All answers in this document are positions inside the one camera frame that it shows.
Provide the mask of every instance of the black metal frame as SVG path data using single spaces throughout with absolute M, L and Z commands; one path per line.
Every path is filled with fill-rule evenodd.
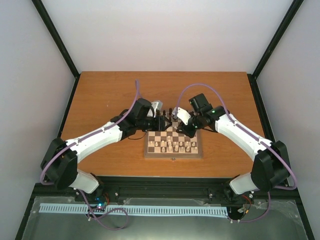
M 281 24 L 279 25 L 277 31 L 275 32 L 272 40 L 267 46 L 261 60 L 259 61 L 256 69 L 252 74 L 248 74 L 248 80 L 253 94 L 253 98 L 256 104 L 256 108 L 259 114 L 261 121 L 262 129 L 266 138 L 275 141 L 271 125 L 267 116 L 267 112 L 259 91 L 257 84 L 257 79 L 264 66 L 266 65 L 268 59 L 276 48 L 277 44 L 281 40 L 281 37 L 285 33 L 287 27 L 298 11 L 299 7 L 304 0 L 293 0 L 290 8 L 285 14 Z M 80 79 L 80 73 L 78 72 L 75 64 L 73 63 L 62 39 L 59 36 L 57 29 L 55 28 L 45 6 L 41 0 L 32 0 L 34 6 L 36 7 L 39 15 L 41 16 L 44 24 L 46 25 L 48 31 L 50 32 L 53 40 L 55 41 L 58 49 L 60 50 L 64 60 L 66 61 L 70 71 L 72 72 L 75 81 L 72 88 L 72 92 L 67 103 L 67 107 L 60 125 L 58 132 L 58 137 L 61 136 L 64 125 L 67 120 L 69 109 Z M 215 198 L 210 198 L 209 193 L 212 189 L 221 188 L 225 182 L 230 180 L 229 178 L 167 178 L 167 177 L 100 177 L 101 180 L 110 186 L 110 200 L 112 202 L 121 202 L 126 198 L 175 198 L 175 199 L 184 199 L 184 198 L 193 198 L 193 199 L 202 199 L 208 201 L 209 203 L 214 203 L 218 201 Z M 271 192 L 272 199 L 278 200 L 295 200 L 300 217 L 302 219 L 304 229 L 306 231 L 307 237 L 310 240 L 315 239 L 313 232 L 311 230 L 304 206 L 302 204 L 298 190 L 294 191 L 283 191 L 279 189 L 273 189 Z M 265 193 L 256 192 L 255 197 L 257 199 L 267 199 Z M 16 235 L 16 240 L 21 240 L 24 229 L 26 227 L 31 207 L 34 203 L 36 196 L 76 196 L 75 191 L 71 188 L 65 190 L 56 190 L 52 186 L 42 186 L 37 183 L 34 186 L 33 192 L 30 197 L 30 201 L 26 208 L 25 214 L 23 216 L 20 228 Z M 218 201 L 224 206 L 231 206 L 227 202 Z

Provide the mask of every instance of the white perforated strip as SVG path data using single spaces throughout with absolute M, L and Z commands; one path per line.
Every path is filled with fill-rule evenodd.
M 123 208 L 129 216 L 174 217 L 174 216 L 198 216 L 226 218 L 227 208 L 217 206 L 130 206 L 108 205 L 105 210 L 94 210 L 101 215 L 114 208 Z M 60 204 L 41 203 L 39 213 L 56 214 L 87 214 L 88 206 L 85 204 Z M 124 215 L 120 210 L 111 212 L 110 215 Z

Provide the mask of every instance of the wooden chessboard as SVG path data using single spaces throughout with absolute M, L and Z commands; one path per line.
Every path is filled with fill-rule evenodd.
M 144 156 L 148 158 L 202 158 L 200 131 L 193 138 L 177 133 L 180 120 L 174 121 L 166 131 L 148 131 L 145 136 Z

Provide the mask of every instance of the wooden table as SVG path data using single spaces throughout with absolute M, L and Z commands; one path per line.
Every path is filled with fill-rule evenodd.
M 244 125 L 263 136 L 255 101 L 245 72 L 82 72 L 61 138 L 79 137 L 95 130 L 130 107 L 135 79 L 150 102 L 163 101 L 163 109 L 175 107 L 181 91 L 193 83 L 215 88 L 229 111 Z M 180 106 L 191 109 L 188 99 L 204 93 L 213 107 L 220 102 L 208 88 L 189 88 Z M 132 136 L 142 136 L 141 131 Z M 222 134 L 201 132 L 202 159 L 145 158 L 144 139 L 108 145 L 85 158 L 79 168 L 99 176 L 160 176 L 229 178 L 251 170 L 253 162 Z

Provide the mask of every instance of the gray wall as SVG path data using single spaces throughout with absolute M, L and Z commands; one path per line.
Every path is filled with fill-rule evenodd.
M 0 5 L 0 239 L 13 240 L 73 77 L 31 0 Z
M 292 0 L 44 0 L 79 71 L 252 72 Z
M 316 239 L 320 239 L 320 1 L 304 1 L 258 85 L 277 140 L 288 147 Z

